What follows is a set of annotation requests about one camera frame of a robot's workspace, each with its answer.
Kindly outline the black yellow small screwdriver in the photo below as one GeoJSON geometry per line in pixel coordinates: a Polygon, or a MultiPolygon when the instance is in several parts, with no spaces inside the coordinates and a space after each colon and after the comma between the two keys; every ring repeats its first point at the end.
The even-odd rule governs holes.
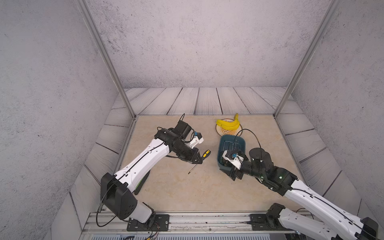
{"type": "MultiPolygon", "coordinates": [[[[208,158],[211,154],[211,151],[210,150],[207,150],[202,156],[201,156],[201,161],[204,161],[206,158],[208,158]]],[[[198,166],[198,164],[196,164],[189,172],[188,172],[188,175],[198,166]]]]}

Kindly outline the teal storage box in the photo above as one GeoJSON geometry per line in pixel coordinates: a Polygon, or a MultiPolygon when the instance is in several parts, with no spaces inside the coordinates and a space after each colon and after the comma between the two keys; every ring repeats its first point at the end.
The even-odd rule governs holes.
{"type": "Polygon", "coordinates": [[[220,170],[230,171],[231,164],[224,160],[223,153],[224,151],[229,150],[240,150],[242,153],[245,153],[246,150],[246,142],[241,137],[236,137],[232,135],[223,135],[220,138],[219,149],[217,162],[220,170]]]}

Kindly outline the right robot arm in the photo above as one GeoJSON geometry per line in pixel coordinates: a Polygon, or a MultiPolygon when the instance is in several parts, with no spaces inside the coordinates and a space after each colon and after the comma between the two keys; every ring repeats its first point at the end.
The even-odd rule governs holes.
{"type": "Polygon", "coordinates": [[[231,164],[226,174],[233,180],[243,175],[256,178],[273,192],[296,202],[317,219],[297,214],[280,204],[273,204],[266,217],[270,228],[279,226],[304,234],[314,240],[376,240],[379,225],[373,219],[359,218],[317,194],[296,175],[273,164],[262,148],[253,148],[246,156],[240,150],[225,150],[221,158],[231,164]]]}

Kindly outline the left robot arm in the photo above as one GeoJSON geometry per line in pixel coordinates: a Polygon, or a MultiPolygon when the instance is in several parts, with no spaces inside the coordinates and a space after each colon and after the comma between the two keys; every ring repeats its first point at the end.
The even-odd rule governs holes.
{"type": "Polygon", "coordinates": [[[101,203],[120,220],[133,219],[150,228],[156,212],[139,202],[134,191],[145,181],[150,170],[169,153],[184,162],[200,165],[207,154],[200,155],[198,144],[204,141],[188,123],[180,120],[174,128],[158,128],[147,147],[127,166],[114,174],[106,173],[101,179],[101,203]]]}

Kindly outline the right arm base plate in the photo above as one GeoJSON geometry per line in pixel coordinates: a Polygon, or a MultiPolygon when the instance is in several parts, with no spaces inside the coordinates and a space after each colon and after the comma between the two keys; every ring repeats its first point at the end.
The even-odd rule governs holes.
{"type": "Polygon", "coordinates": [[[287,231],[277,217],[268,214],[252,214],[246,224],[252,226],[253,231],[287,231]]]}

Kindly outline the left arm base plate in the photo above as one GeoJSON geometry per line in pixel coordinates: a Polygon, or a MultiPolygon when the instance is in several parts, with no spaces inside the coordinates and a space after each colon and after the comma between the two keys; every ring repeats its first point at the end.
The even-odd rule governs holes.
{"type": "Polygon", "coordinates": [[[169,230],[170,215],[155,214],[152,215],[145,223],[141,223],[134,219],[128,220],[128,232],[167,232],[169,230]]]}

